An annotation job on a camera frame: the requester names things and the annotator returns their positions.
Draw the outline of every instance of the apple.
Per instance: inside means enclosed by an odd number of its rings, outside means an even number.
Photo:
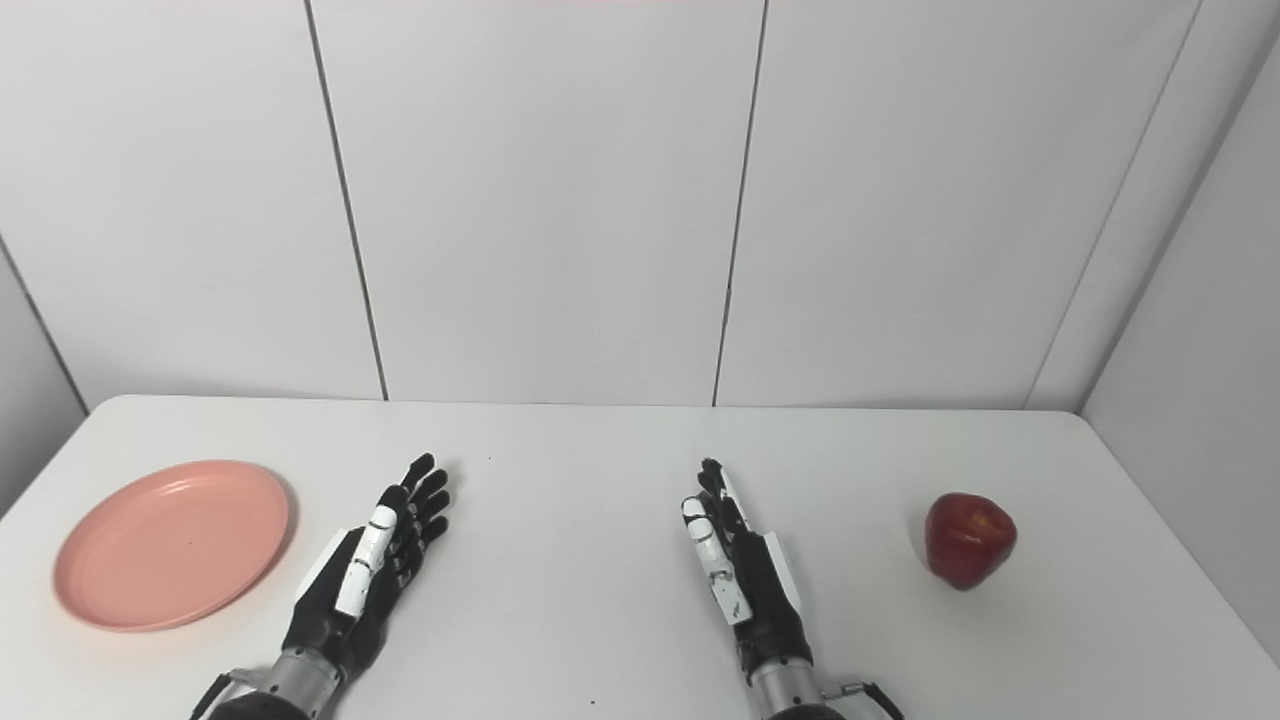
[[[924,520],[929,570],[966,591],[1009,560],[1018,542],[1012,518],[980,495],[948,492],[933,501]]]

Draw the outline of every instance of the robotic hand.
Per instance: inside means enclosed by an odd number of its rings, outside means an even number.
[[[733,628],[742,674],[762,720],[844,720],[826,701],[867,693],[886,715],[902,714],[876,683],[819,689],[813,651],[800,621],[800,598],[774,533],[760,536],[742,515],[719,462],[703,460],[703,491],[685,500],[685,527],[710,583],[712,596]]]
[[[383,492],[365,527],[339,530],[298,588],[275,665],[265,674],[219,675],[192,720],[233,682],[256,689],[221,702],[209,720],[312,720],[339,685],[367,670],[426,547],[448,528],[438,516],[449,503],[447,479],[435,459],[422,455],[399,484]]]

